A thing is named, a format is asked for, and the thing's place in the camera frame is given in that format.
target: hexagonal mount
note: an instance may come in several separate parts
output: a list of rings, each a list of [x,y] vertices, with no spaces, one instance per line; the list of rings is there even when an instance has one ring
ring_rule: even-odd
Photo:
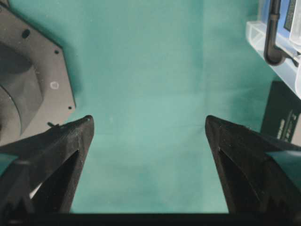
[[[74,111],[75,103],[62,48],[14,15],[8,7],[7,0],[0,0],[0,47],[10,49],[27,62],[23,65],[27,75],[16,74],[14,82],[10,80],[14,94],[6,90],[20,114],[21,136],[16,140],[46,131],[48,122],[63,124]],[[0,73],[1,81],[8,81],[7,73]],[[27,103],[18,106],[18,101]]]

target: teal fabric backdrop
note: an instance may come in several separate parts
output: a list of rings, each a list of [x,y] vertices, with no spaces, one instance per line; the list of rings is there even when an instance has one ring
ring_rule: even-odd
[[[227,212],[208,114],[259,130],[272,70],[248,45],[255,0],[11,0],[64,48],[95,119],[74,212]]]

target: clear plastic box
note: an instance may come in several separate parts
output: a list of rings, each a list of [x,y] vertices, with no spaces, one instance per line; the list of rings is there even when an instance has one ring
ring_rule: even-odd
[[[264,7],[269,1],[260,1],[259,14],[257,21],[249,21],[246,24],[246,38],[250,45],[256,50],[256,52],[263,57],[264,45],[267,24],[264,22],[265,15],[263,13],[266,10]],[[283,11],[280,10],[280,17],[284,16]],[[288,87],[301,99],[301,56],[298,52],[301,52],[301,0],[296,0],[293,22],[291,31],[277,32],[276,45],[284,50],[289,56],[291,56],[299,66],[295,66],[293,61],[289,58],[278,66],[270,67],[276,72],[276,74],[288,85]]]

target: black metal plate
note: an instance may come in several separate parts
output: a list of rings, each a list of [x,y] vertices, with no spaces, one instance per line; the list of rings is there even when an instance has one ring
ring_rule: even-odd
[[[15,16],[6,7],[0,11],[0,42],[33,63],[43,103],[20,138],[41,133],[48,122],[63,124],[75,109],[69,77],[60,46]]]

